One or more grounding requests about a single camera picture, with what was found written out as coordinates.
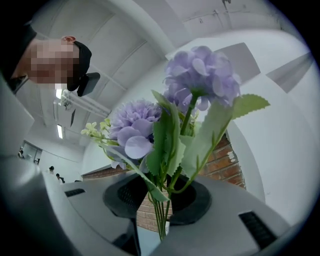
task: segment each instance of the ceiling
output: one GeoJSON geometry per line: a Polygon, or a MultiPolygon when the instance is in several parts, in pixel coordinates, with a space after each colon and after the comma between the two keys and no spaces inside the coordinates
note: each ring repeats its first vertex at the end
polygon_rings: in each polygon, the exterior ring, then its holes
{"type": "MultiPolygon", "coordinates": [[[[135,19],[139,20],[140,15],[127,19],[123,13],[111,11],[117,10],[108,5],[111,2],[117,3],[116,0],[51,1],[33,17],[32,22],[39,39],[75,36],[78,41],[88,46],[92,52],[88,73],[98,72],[101,75],[88,97],[110,110],[139,77],[165,58],[165,54],[157,48],[157,40],[146,34],[146,31],[150,34],[154,30],[151,25],[147,27],[148,22],[142,20],[142,26],[146,27],[144,31],[140,31],[134,26],[135,19]]],[[[180,37],[184,37],[183,40],[193,40],[233,29],[283,28],[283,21],[276,10],[263,0],[231,0],[231,3],[226,2],[225,5],[222,0],[131,2],[134,4],[133,9],[136,5],[141,6],[147,12],[146,16],[157,22],[155,24],[164,31],[164,35],[173,39],[175,37],[174,47],[185,44],[179,42],[180,37]],[[174,31],[176,28],[182,28],[179,35],[174,31]]],[[[52,127],[57,124],[54,119],[54,90],[28,81],[17,97],[34,117],[40,118],[41,125],[52,127]]],[[[64,139],[79,147],[85,147],[89,140],[80,135],[81,130],[86,123],[100,122],[101,119],[77,107],[74,123],[71,128],[65,128],[64,139]]]]}
{"type": "MultiPolygon", "coordinates": [[[[88,97],[110,110],[142,74],[161,60],[148,42],[96,1],[52,1],[33,17],[32,27],[39,39],[75,36],[91,50],[88,73],[98,72],[101,78],[88,97]]],[[[17,97],[33,116],[42,118],[43,125],[56,125],[54,90],[28,81],[17,97]]],[[[86,146],[88,140],[80,136],[81,130],[87,122],[101,119],[77,107],[71,128],[65,129],[65,138],[73,144],[86,146]]]]}

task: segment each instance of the ceiling light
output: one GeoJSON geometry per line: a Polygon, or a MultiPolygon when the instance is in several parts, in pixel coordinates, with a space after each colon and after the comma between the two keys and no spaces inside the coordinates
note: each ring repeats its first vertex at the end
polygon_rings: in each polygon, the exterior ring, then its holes
{"type": "Polygon", "coordinates": [[[58,135],[59,135],[59,138],[60,139],[63,139],[63,136],[62,136],[62,127],[61,125],[57,124],[57,129],[58,129],[58,135]]]}
{"type": "Polygon", "coordinates": [[[61,93],[62,93],[62,89],[56,89],[55,90],[55,96],[61,100],[61,93]]]}

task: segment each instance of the person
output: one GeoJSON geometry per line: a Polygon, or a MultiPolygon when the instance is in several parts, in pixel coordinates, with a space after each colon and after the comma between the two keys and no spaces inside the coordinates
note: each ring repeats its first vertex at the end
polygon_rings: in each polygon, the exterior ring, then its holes
{"type": "Polygon", "coordinates": [[[22,149],[19,150],[18,152],[18,157],[24,159],[24,151],[22,149]]]}
{"type": "Polygon", "coordinates": [[[28,5],[26,9],[13,8],[18,13],[3,26],[0,71],[14,94],[27,79],[50,85],[51,89],[61,89],[55,84],[67,84],[67,89],[74,91],[89,69],[92,53],[74,36],[36,39],[37,33],[31,27],[32,16],[46,2],[37,1],[32,8],[28,5]]]}
{"type": "Polygon", "coordinates": [[[53,166],[51,166],[48,170],[46,170],[46,173],[54,175],[54,169],[55,168],[53,166]]]}
{"type": "Polygon", "coordinates": [[[55,176],[56,176],[56,178],[58,179],[60,185],[64,183],[64,181],[60,178],[59,173],[57,173],[55,176]]]}

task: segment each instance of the flower bouquet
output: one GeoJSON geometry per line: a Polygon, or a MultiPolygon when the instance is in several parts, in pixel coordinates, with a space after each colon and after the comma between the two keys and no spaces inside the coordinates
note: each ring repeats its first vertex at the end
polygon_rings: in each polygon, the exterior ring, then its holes
{"type": "Polygon", "coordinates": [[[165,74],[164,94],[152,91],[156,104],[129,102],[101,122],[99,131],[97,123],[87,123],[81,131],[102,148],[113,168],[134,170],[144,179],[161,240],[172,194],[193,182],[229,122],[269,105],[258,95],[241,95],[241,79],[231,62],[206,46],[179,51],[165,74]],[[204,121],[198,122],[199,111],[206,110],[204,121]],[[180,175],[188,180],[176,190],[180,175]]]}

